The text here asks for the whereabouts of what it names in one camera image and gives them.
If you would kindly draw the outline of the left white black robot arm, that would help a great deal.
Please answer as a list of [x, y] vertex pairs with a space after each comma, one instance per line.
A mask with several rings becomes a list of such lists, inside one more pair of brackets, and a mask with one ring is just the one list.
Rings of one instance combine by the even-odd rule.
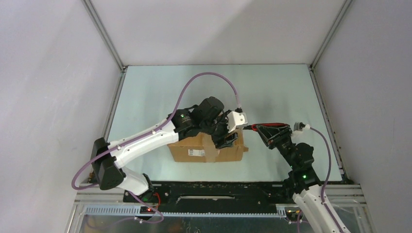
[[121, 188], [141, 202], [148, 202], [154, 195], [153, 185], [148, 175], [129, 170], [126, 167], [129, 162], [199, 133], [210, 135], [216, 149], [231, 147], [238, 138], [236, 130], [246, 124], [246, 114], [241, 108], [225, 111], [220, 100], [209, 97], [199, 105], [176, 109], [162, 122], [133, 136], [112, 142], [99, 138], [91, 155], [97, 185], [101, 190]]

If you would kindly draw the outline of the brown cardboard express box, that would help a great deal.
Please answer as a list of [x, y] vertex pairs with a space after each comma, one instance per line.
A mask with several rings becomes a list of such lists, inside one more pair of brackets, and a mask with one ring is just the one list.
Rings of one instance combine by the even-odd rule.
[[168, 144], [168, 148], [176, 162], [183, 163], [218, 163], [241, 161], [243, 154], [249, 151], [245, 146], [241, 130], [236, 130], [238, 139], [232, 147], [216, 149], [211, 136], [200, 133], [182, 141]]

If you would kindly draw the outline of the red black utility knife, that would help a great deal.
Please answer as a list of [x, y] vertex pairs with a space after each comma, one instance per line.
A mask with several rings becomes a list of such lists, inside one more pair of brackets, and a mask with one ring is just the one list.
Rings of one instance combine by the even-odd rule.
[[258, 126], [262, 126], [262, 127], [270, 127], [270, 128], [280, 128], [280, 127], [289, 127], [289, 124], [285, 124], [285, 123], [258, 123], [258, 124], [252, 124], [252, 125], [248, 125], [245, 126], [243, 129], [244, 130], [252, 130], [257, 132], [258, 131]]

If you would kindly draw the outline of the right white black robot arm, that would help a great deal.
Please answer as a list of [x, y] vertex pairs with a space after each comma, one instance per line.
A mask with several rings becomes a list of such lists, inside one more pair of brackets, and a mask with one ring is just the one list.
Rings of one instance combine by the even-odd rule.
[[260, 123], [251, 126], [269, 149], [277, 149], [291, 167], [283, 181], [285, 201], [296, 203], [301, 215], [316, 233], [347, 233], [349, 229], [334, 210], [326, 195], [327, 181], [321, 182], [312, 164], [314, 147], [292, 141], [292, 129], [285, 123]]

